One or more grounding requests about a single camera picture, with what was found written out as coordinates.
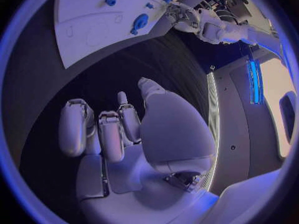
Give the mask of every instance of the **robotic hand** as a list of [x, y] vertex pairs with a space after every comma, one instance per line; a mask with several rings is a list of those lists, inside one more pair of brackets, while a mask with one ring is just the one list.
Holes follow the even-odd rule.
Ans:
[[184, 32], [192, 32], [199, 39], [211, 44], [234, 43], [239, 40], [268, 49], [282, 59], [282, 48], [278, 38], [257, 31], [250, 25], [236, 25], [223, 21], [213, 10], [195, 10], [179, 2], [170, 2], [166, 17], [173, 27]]

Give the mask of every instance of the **robotic arm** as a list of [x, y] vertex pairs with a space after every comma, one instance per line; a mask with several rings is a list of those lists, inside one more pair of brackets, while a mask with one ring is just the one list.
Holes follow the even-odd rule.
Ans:
[[250, 25], [236, 25], [223, 21], [213, 10], [195, 10], [179, 2], [170, 2], [166, 17], [173, 27], [184, 32], [192, 32], [199, 39], [211, 44], [234, 43], [239, 40], [268, 49], [282, 60], [282, 49], [278, 38], [257, 31]]

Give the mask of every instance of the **blue led strip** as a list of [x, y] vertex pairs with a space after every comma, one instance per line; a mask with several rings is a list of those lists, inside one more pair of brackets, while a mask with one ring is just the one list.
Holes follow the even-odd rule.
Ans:
[[250, 103], [264, 103], [264, 87], [259, 60], [250, 60], [247, 64], [250, 85]]

